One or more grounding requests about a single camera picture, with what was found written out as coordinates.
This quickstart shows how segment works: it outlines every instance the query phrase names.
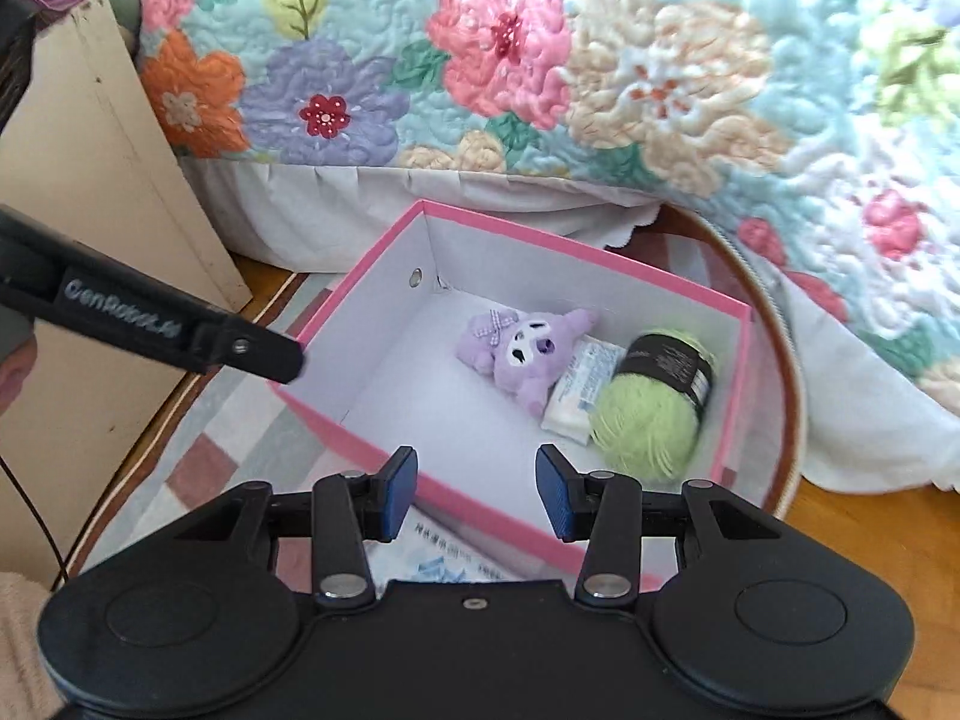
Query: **wooden floor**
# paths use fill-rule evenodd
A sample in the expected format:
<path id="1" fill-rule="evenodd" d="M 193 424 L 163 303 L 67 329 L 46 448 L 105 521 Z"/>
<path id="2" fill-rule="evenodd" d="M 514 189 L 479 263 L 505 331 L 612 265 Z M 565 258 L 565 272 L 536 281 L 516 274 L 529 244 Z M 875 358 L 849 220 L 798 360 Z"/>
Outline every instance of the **wooden floor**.
<path id="1" fill-rule="evenodd" d="M 237 258 L 256 316 L 289 274 Z M 787 521 L 888 581 L 906 599 L 917 644 L 891 704 L 906 720 L 960 720 L 960 494 L 878 496 L 800 486 Z"/>

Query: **white package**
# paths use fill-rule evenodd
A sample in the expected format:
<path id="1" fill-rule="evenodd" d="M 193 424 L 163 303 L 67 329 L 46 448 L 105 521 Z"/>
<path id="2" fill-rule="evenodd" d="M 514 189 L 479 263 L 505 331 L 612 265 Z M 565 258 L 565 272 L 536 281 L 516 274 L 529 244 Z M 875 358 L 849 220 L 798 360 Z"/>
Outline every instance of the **white package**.
<path id="1" fill-rule="evenodd" d="M 553 388 L 541 428 L 587 446 L 590 412 L 604 384 L 613 379 L 627 350 L 615 343 L 583 336 L 573 347 L 573 359 Z"/>
<path id="2" fill-rule="evenodd" d="M 391 543 L 367 546 L 367 559 L 378 596 L 393 579 L 442 583 L 518 579 L 414 507 Z"/>

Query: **pink box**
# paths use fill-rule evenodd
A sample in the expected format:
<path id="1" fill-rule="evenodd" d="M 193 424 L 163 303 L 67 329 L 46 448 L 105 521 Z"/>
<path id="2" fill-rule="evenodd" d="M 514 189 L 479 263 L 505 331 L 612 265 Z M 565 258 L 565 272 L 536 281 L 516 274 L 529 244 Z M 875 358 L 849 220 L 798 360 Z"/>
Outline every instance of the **pink box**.
<path id="1" fill-rule="evenodd" d="M 428 200 L 416 201 L 320 306 L 299 335 L 304 373 L 277 391 L 360 469 L 414 446 L 419 501 L 575 574 L 584 547 L 554 538 L 534 456 L 555 443 L 589 471 L 604 467 L 598 450 L 542 430 L 454 357 L 467 320 L 503 306 L 596 309 L 591 335 L 620 346 L 656 328 L 693 333 L 716 364 L 688 478 L 720 481 L 738 443 L 749 306 L 611 252 Z"/>

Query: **plush toy bow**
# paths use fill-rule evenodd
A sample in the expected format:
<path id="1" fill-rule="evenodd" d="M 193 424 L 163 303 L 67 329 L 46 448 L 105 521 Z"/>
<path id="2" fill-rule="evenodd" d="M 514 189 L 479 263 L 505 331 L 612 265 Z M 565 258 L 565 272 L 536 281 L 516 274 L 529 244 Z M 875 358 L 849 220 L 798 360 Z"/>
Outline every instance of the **plush toy bow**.
<path id="1" fill-rule="evenodd" d="M 490 324 L 485 327 L 478 327 L 474 330 L 474 336 L 477 338 L 490 338 L 490 346 L 496 348 L 500 346 L 500 332 L 512 324 L 517 324 L 520 316 L 515 311 L 505 311 L 503 314 L 497 309 L 491 309 Z"/>

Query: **wooden cabinet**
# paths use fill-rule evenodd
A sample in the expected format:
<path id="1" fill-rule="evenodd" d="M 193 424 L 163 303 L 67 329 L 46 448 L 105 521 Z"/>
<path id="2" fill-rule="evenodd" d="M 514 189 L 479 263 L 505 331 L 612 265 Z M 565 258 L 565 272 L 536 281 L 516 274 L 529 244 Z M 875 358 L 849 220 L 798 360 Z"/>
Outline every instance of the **wooden cabinet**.
<path id="1" fill-rule="evenodd" d="M 34 81 L 0 136 L 0 202 L 224 308 L 246 285 L 155 120 L 106 1 L 76 8 L 35 46 Z M 0 454 L 62 549 L 181 372 L 58 328 L 0 418 Z M 0 475 L 0 570 L 49 584 L 55 562 Z"/>

